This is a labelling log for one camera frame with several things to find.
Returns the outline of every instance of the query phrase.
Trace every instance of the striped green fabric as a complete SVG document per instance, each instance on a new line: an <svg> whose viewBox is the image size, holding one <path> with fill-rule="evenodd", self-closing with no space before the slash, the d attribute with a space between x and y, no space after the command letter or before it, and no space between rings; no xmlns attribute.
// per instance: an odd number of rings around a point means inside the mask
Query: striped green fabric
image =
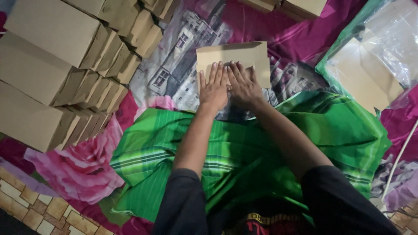
<svg viewBox="0 0 418 235"><path fill-rule="evenodd" d="M373 174L391 145L376 117L346 96L327 92L300 92L277 110L369 197ZM155 221L177 145L193 116L147 109L125 131L110 165L130 189L113 207L114 213ZM214 122L202 184L207 212L271 196L286 198L309 215L300 184L257 120L246 125Z"/></svg>

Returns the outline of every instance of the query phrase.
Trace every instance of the right hand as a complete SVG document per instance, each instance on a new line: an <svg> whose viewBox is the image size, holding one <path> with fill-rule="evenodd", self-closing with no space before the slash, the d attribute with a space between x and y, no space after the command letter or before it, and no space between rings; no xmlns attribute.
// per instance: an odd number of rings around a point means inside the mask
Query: right hand
<svg viewBox="0 0 418 235"><path fill-rule="evenodd" d="M250 68L248 75L241 62L231 61L227 73L231 83L229 87L231 100L237 106L253 111L258 105L266 102L255 77L254 66Z"/></svg>

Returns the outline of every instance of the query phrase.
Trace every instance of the white cable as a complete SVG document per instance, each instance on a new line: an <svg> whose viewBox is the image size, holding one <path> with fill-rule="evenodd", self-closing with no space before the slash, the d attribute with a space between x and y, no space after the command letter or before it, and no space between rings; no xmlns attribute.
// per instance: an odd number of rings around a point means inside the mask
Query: white cable
<svg viewBox="0 0 418 235"><path fill-rule="evenodd" d="M393 176L393 173L395 172L395 169L396 169L396 166L397 166L397 164L399 162L399 159L402 156L403 151L405 150L406 145L408 144L409 140L411 139L412 135L414 134L415 129L417 128L417 126L418 126L418 119L415 122L415 125L412 128L411 132L409 133L408 137L406 138L406 141L403 144L402 148L400 149L400 152L399 152L399 154L398 154L398 156L397 156L397 158L395 160L395 163L393 164L392 169L390 170L389 178L387 179L387 184L386 184L385 190L383 191L383 194L382 194L382 198L381 198L382 201L385 199L385 196L387 194L387 191L389 190L389 184L390 184L390 181L392 180L392 176Z"/></svg>

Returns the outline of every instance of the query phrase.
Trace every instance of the black sleeve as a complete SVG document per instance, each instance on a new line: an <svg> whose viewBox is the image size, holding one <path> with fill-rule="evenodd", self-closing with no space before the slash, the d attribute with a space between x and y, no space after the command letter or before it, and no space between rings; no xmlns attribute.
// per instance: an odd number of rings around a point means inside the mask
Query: black sleeve
<svg viewBox="0 0 418 235"><path fill-rule="evenodd" d="M301 185L318 234L399 234L338 168L311 169L303 176Z"/></svg>
<svg viewBox="0 0 418 235"><path fill-rule="evenodd" d="M197 174L189 169L173 170L151 234L208 234L205 204Z"/></svg>

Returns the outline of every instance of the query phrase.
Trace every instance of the finger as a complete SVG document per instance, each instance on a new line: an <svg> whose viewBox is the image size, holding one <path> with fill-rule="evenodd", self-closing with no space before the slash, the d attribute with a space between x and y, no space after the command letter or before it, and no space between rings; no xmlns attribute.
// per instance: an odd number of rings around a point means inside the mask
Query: finger
<svg viewBox="0 0 418 235"><path fill-rule="evenodd" d="M255 75L255 67L251 66L251 76L250 76L250 80L256 84L258 84L257 82L257 77Z"/></svg>
<svg viewBox="0 0 418 235"><path fill-rule="evenodd" d="M218 64L218 69L216 71L216 77L215 77L215 84L221 84L221 80L222 80L222 72L223 72L223 68L224 68L224 63L222 63L222 61L219 61Z"/></svg>
<svg viewBox="0 0 418 235"><path fill-rule="evenodd" d="M234 61L231 61L231 70L234 73L235 79L237 82L244 82L244 79L241 76L240 70L238 69L237 65L234 63Z"/></svg>
<svg viewBox="0 0 418 235"><path fill-rule="evenodd" d="M249 80L249 79L247 78L247 76L246 76L246 73L245 73L245 68L244 68L244 66L242 65L241 61L238 61L238 62L237 62L237 68L238 68L238 70L240 71L240 74L241 74L242 78L243 78L244 80Z"/></svg>
<svg viewBox="0 0 418 235"><path fill-rule="evenodd" d="M213 84L215 82L215 77L216 77L216 71L218 68L218 64L216 62L214 62L212 64L212 68L210 70L210 75L209 75L209 82L208 84Z"/></svg>
<svg viewBox="0 0 418 235"><path fill-rule="evenodd" d="M234 72L232 71L230 66L227 67L227 74L228 74L228 79L229 79L229 82L231 83L231 85L234 86L234 87L238 86L238 81L235 78Z"/></svg>
<svg viewBox="0 0 418 235"><path fill-rule="evenodd" d="M199 72L199 79L200 79L200 89L206 87L206 79L205 74L203 73L203 70L200 70Z"/></svg>
<svg viewBox="0 0 418 235"><path fill-rule="evenodd" d="M221 78L221 85L224 86L228 82L228 73L227 73L227 67L224 66L222 69L222 78Z"/></svg>

